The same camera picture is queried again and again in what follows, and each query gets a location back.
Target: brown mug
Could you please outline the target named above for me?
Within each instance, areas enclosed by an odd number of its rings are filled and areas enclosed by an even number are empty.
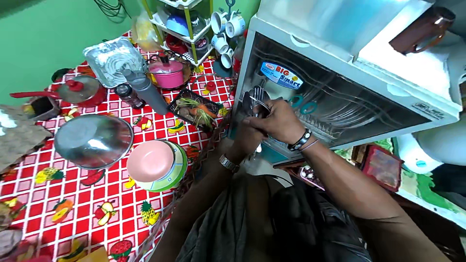
[[[431,7],[389,44],[403,55],[425,51],[442,40],[445,31],[455,21],[455,17],[455,14],[445,7]],[[431,41],[427,45],[418,48],[418,45],[429,40]]]

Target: tablecloth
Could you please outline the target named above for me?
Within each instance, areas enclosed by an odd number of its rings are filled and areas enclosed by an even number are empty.
[[[140,48],[137,49],[145,58],[155,54],[144,52]],[[201,74],[212,73],[212,62],[212,60],[204,61],[204,72],[194,74],[192,80]],[[84,62],[53,85],[61,85],[67,79],[81,73],[89,73],[89,71],[90,67]],[[227,109],[230,109],[234,96],[229,94],[223,80],[212,80],[217,89],[207,95],[202,93],[204,90],[202,84],[200,86],[190,83],[188,88],[214,102],[222,103]],[[179,90],[163,91],[163,95],[170,101],[178,93]],[[64,113],[76,107],[64,101],[60,101],[60,106]],[[209,139],[206,133],[196,130],[190,124],[185,124],[183,131],[170,134],[167,129],[175,126],[176,117],[173,114],[159,115],[148,105],[142,110],[133,109],[121,101],[118,95],[111,90],[108,92],[106,101],[101,105],[95,108],[77,109],[76,114],[111,113],[131,124],[138,117],[151,119],[153,125],[146,130],[141,130],[133,125],[134,145],[153,139],[162,139],[177,143],[185,149],[195,146],[201,150]],[[52,133],[56,133],[64,123],[63,116],[38,122]],[[72,239],[84,242],[87,252],[94,251],[101,246],[105,246],[109,251],[116,242],[129,240],[133,243],[130,257],[135,257],[139,252],[141,243],[149,235],[149,226],[145,225],[141,218],[142,202],[149,202],[155,212],[159,212],[172,201],[173,191],[151,193],[137,185],[129,189],[126,188],[124,184],[129,181],[126,170],[128,155],[108,168],[105,177],[98,183],[84,186],[80,181],[86,178],[88,171],[75,166],[57,154],[52,138],[39,151],[26,156],[14,172],[6,176],[5,180],[0,183],[0,201],[17,197],[20,203],[26,204],[26,208],[20,212],[12,226],[22,229],[24,239],[37,243],[36,255],[49,255],[55,261],[57,257],[70,252]],[[36,184],[34,176],[45,167],[61,169],[65,178]],[[53,208],[63,199],[73,201],[73,208],[64,221],[54,224],[51,221],[55,214]],[[99,205],[106,201],[114,201],[113,206],[116,214],[106,225],[99,226],[93,213],[99,208]]]

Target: person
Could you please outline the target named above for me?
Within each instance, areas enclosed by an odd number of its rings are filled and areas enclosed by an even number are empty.
[[[291,145],[303,137],[306,130],[286,101],[266,104],[266,118],[241,122],[226,159],[239,165],[264,132]],[[298,179],[286,188],[268,176],[233,179],[216,159],[178,203],[150,262],[449,261],[360,170],[313,136],[301,149],[325,192]]]

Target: jar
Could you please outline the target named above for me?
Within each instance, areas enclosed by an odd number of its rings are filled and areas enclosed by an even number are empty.
[[[134,109],[141,109],[145,106],[144,100],[139,99],[136,92],[128,84],[120,84],[115,87],[115,94]]]

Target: bottle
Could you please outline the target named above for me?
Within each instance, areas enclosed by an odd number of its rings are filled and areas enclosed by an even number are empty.
[[[115,87],[115,94],[134,109],[141,109],[145,106],[144,100],[139,99],[136,91],[128,84],[120,84]]]
[[[149,78],[146,77],[143,71],[124,69],[122,73],[130,86],[136,91],[137,96],[144,99],[157,114],[165,115],[168,113],[167,103],[164,97],[159,93],[157,87],[152,84]]]
[[[238,45],[234,49],[233,54],[233,70],[232,70],[232,79],[234,84],[238,83],[238,78],[240,76],[240,69],[241,69],[241,62],[243,60],[244,54],[244,46],[246,45],[246,36],[247,36],[247,29],[244,30],[244,34],[238,40]]]

